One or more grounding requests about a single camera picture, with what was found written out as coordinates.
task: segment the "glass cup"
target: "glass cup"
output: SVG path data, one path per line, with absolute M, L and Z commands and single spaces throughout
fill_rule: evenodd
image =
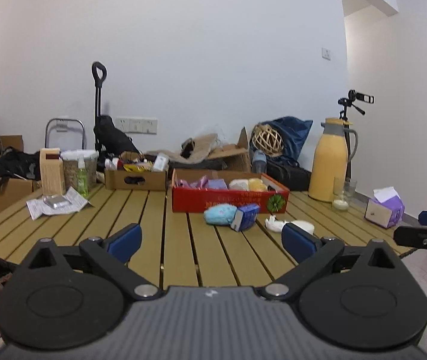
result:
M 333 181 L 332 207 L 340 211 L 347 211 L 355 193 L 356 186 L 356 180 L 336 177 Z

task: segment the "slatted wooden table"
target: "slatted wooden table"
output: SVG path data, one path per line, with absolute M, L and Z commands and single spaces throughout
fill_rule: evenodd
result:
M 228 227 L 210 226 L 202 214 L 172 212 L 171 193 L 158 191 L 108 191 L 97 186 L 89 197 L 92 207 L 77 214 L 30 218 L 25 201 L 0 213 L 0 257 L 20 263 L 40 238 L 58 245 L 77 245 L 91 236 L 106 238 L 132 222 L 142 227 L 142 246 L 129 268 L 147 280 L 167 288 L 182 286 L 261 286 L 292 269 L 296 262 L 282 248 L 281 236 L 264 227 L 268 215 L 243 233 Z M 372 238 L 385 239 L 397 252 L 393 230 L 385 230 L 363 218 L 360 207 L 334 211 L 327 203 L 292 192 L 287 212 L 278 219 L 306 220 L 318 237 L 335 236 L 346 244 L 363 246 Z

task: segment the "silver screw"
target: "silver screw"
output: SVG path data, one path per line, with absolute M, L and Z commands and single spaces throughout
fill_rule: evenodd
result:
M 152 284 L 140 284 L 133 290 L 136 295 L 143 298 L 154 296 L 158 292 L 158 288 Z
M 265 292 L 272 296 L 283 296 L 288 293 L 288 287 L 281 283 L 270 283 L 265 287 Z

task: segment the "light blue fluffy object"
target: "light blue fluffy object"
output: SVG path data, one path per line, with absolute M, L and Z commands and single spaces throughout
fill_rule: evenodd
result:
M 234 220 L 237 207 L 232 204 L 218 204 L 203 212 L 203 218 L 209 225 L 229 226 Z

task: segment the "white paper sheet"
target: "white paper sheet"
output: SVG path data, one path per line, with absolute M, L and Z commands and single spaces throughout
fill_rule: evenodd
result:
M 399 194 L 394 187 L 387 187 L 381 188 L 379 190 L 373 190 L 373 196 L 375 196 L 375 199 L 377 199 L 380 203 L 383 203 L 388 199 L 393 198 L 394 196 L 399 196 Z
M 67 193 L 63 195 L 71 204 L 54 209 L 49 207 L 44 203 L 43 198 L 33 199 L 27 201 L 27 207 L 30 212 L 30 216 L 33 220 L 36 220 L 42 214 L 44 215 L 66 215 L 73 214 L 74 212 L 79 212 L 83 209 L 87 204 L 89 204 L 88 200 L 82 197 L 75 189 L 72 187 L 69 188 Z

